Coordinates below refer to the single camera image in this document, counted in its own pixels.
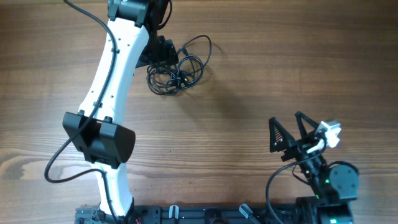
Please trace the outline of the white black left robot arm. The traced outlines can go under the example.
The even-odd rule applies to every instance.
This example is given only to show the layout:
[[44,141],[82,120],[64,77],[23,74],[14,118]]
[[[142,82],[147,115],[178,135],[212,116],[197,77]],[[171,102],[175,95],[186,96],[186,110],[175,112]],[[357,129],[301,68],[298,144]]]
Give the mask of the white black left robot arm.
[[104,222],[127,223],[133,216],[126,162],[136,134],[123,126],[126,100],[137,68],[178,62],[172,41],[158,35],[171,12],[171,1],[109,1],[108,22],[93,18],[105,29],[106,43],[89,92],[77,113],[65,113],[63,127],[67,143],[96,173]]

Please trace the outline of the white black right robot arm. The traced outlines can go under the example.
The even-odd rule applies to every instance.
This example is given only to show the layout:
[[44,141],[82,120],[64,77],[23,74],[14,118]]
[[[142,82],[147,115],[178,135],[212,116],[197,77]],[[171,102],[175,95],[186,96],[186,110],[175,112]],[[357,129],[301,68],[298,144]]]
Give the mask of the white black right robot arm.
[[[338,145],[341,124],[336,120],[316,122],[298,111],[295,113],[300,139],[295,139],[279,121],[269,119],[270,151],[283,152],[285,165],[267,181],[266,205],[276,223],[353,223],[350,202],[358,198],[359,169],[349,162],[327,162],[323,157],[328,148]],[[312,197],[298,197],[292,206],[291,219],[285,210],[271,205],[270,186],[281,172],[301,169],[302,183],[309,186]]]

